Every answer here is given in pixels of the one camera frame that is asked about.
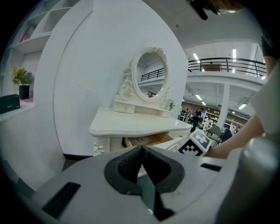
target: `chair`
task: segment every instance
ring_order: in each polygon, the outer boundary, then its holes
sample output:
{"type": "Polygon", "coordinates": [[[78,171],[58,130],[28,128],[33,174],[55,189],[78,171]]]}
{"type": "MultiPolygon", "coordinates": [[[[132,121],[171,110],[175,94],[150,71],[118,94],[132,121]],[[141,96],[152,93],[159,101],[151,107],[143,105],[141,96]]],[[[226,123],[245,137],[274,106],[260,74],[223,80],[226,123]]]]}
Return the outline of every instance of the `chair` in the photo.
{"type": "Polygon", "coordinates": [[[231,137],[232,137],[231,131],[228,128],[226,128],[226,130],[224,131],[224,135],[221,138],[221,142],[225,142],[226,140],[228,140],[231,137]]]}
{"type": "Polygon", "coordinates": [[[217,145],[220,142],[221,135],[222,135],[222,132],[221,132],[220,128],[217,125],[215,125],[215,126],[211,127],[208,130],[208,133],[207,133],[206,136],[208,138],[213,139],[214,141],[216,141],[217,142],[216,145],[217,145]],[[215,137],[213,135],[212,136],[208,136],[208,134],[215,134],[215,135],[217,135],[217,137],[215,137]]]}

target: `gray plastic surface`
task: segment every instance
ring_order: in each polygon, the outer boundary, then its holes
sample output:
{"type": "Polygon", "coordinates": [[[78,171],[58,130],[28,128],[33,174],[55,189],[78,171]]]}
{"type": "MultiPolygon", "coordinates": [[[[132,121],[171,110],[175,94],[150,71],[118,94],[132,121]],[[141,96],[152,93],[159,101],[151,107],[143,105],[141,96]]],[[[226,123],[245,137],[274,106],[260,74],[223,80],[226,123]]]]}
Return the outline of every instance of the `gray plastic surface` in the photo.
{"type": "MultiPolygon", "coordinates": [[[[42,208],[67,182],[74,182],[81,187],[59,218],[64,223],[159,223],[148,213],[140,196],[120,194],[104,178],[106,164],[133,148],[77,162],[39,189],[32,201],[42,208]]],[[[161,223],[213,223],[234,177],[240,150],[221,160],[151,148],[175,159],[185,169],[185,178],[178,188],[161,194],[164,205],[176,212],[161,223]],[[216,172],[200,167],[203,163],[223,167],[216,172]]]]}

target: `person's arm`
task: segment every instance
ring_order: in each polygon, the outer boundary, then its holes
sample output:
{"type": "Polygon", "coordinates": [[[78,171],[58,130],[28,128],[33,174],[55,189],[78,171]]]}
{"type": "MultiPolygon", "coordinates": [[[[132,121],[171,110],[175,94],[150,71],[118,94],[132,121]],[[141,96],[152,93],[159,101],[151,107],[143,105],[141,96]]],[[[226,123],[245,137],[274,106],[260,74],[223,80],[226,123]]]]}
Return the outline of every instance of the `person's arm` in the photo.
{"type": "MultiPolygon", "coordinates": [[[[272,56],[264,56],[264,59],[269,78],[277,63],[277,59],[272,56]]],[[[211,149],[204,156],[226,159],[231,150],[244,147],[252,138],[261,136],[263,132],[263,126],[258,116],[254,115],[232,138],[211,149]]]]}

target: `drawer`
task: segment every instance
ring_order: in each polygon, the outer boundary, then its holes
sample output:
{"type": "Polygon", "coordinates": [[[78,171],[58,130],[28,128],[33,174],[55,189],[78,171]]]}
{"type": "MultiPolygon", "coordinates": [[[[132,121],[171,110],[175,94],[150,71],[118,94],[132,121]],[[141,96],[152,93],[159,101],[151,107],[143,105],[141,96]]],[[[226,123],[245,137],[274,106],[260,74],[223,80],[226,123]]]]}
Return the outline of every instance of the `drawer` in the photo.
{"type": "MultiPolygon", "coordinates": [[[[153,134],[153,135],[144,136],[143,138],[147,138],[149,140],[149,143],[142,144],[142,145],[149,145],[149,146],[156,146],[158,144],[174,140],[174,138],[172,138],[171,136],[169,136],[166,133],[157,133],[157,134],[153,134]]],[[[136,139],[136,138],[128,138],[128,137],[124,138],[124,141],[125,141],[127,147],[134,146],[134,144],[132,143],[133,139],[136,139]]]]}
{"type": "Polygon", "coordinates": [[[187,138],[191,133],[191,128],[186,131],[170,131],[168,135],[172,138],[187,138]]]}

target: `decorative carving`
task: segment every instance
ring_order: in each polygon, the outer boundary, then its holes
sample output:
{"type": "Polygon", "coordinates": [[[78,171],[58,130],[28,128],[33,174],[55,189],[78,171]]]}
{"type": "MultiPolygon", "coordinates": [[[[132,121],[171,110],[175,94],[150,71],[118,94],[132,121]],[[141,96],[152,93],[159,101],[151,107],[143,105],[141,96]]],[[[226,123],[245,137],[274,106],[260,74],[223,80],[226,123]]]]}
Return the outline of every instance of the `decorative carving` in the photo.
{"type": "Polygon", "coordinates": [[[131,78],[131,68],[127,68],[125,70],[125,80],[119,89],[119,94],[116,97],[119,97],[124,100],[134,97],[134,90],[131,78]]]}
{"type": "Polygon", "coordinates": [[[105,151],[103,150],[103,148],[104,148],[103,146],[99,146],[97,142],[94,142],[93,156],[104,154],[105,151]]]}
{"type": "Polygon", "coordinates": [[[160,100],[157,101],[157,104],[162,108],[166,109],[166,103],[167,103],[167,93],[168,93],[169,87],[167,88],[165,94],[162,96],[160,100]]]}
{"type": "Polygon", "coordinates": [[[165,62],[167,62],[167,59],[166,59],[166,55],[163,51],[162,48],[159,48],[159,47],[150,47],[149,48],[151,51],[154,51],[154,52],[157,52],[159,53],[161,56],[162,56],[162,59],[164,59],[165,62]]]}

